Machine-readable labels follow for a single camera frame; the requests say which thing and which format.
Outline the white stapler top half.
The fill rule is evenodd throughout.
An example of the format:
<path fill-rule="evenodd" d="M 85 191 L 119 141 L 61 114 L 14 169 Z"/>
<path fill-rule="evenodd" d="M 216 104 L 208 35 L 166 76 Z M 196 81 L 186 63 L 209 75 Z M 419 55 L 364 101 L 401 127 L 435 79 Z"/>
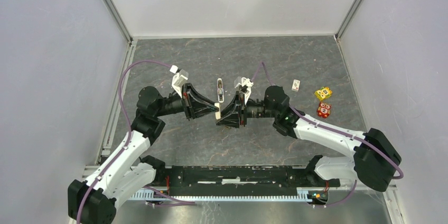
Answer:
<path fill-rule="evenodd" d="M 224 103 L 224 88 L 223 88 L 223 81 L 221 78 L 217 79 L 217 97 L 219 103 Z"/>

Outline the white staple box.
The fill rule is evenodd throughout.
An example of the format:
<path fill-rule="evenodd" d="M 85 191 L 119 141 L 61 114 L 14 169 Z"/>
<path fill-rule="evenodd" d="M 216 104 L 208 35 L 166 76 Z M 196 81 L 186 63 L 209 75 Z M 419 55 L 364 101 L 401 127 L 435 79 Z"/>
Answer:
<path fill-rule="evenodd" d="M 292 91 L 295 91 L 295 92 L 299 91 L 299 89 L 300 89 L 300 84 L 301 84 L 301 81 L 300 81 L 300 80 L 294 79 L 294 80 L 293 80 L 293 83 L 292 83 L 291 90 L 292 90 Z"/>

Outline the beige stapler base half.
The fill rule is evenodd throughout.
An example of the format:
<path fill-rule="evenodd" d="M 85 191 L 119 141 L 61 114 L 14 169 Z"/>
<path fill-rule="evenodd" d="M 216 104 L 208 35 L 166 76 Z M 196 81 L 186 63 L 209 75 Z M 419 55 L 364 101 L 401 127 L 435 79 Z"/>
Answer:
<path fill-rule="evenodd" d="M 214 104 L 214 106 L 218 109 L 218 110 L 215 112 L 215 118 L 216 118 L 216 120 L 220 120 L 220 119 L 221 119 L 221 103 L 216 102 L 216 103 Z"/>

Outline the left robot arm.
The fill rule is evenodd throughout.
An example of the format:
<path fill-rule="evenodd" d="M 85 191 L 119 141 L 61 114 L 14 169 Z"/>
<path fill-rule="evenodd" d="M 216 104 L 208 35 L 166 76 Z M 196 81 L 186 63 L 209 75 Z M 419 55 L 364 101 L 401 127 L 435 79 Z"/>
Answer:
<path fill-rule="evenodd" d="M 131 165 L 147 151 L 165 127 L 162 116 L 185 113 L 196 119 L 219 111 L 219 105 L 199 94 L 190 83 L 163 97 L 152 86 L 138 95 L 136 117 L 130 131 L 113 153 L 84 181 L 68 187 L 68 216 L 77 223 L 112 223 L 118 209 L 147 184 L 161 185 L 166 171 L 148 161 Z"/>

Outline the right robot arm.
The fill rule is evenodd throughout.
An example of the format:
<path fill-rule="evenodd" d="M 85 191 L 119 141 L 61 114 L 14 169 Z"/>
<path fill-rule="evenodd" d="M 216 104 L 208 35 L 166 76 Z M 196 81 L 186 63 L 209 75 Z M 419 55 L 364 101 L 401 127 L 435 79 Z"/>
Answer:
<path fill-rule="evenodd" d="M 402 158 L 386 135 L 375 128 L 367 132 L 350 130 L 318 120 L 290 105 L 280 86 L 265 90 L 263 100 L 235 93 L 231 104 L 217 112 L 216 124 L 239 128 L 250 118 L 273 118 L 273 127 L 283 136 L 314 142 L 337 151 L 341 157 L 317 157 L 305 171 L 308 184 L 325 180 L 358 180 L 367 187 L 385 192 L 392 180 L 404 177 Z"/>

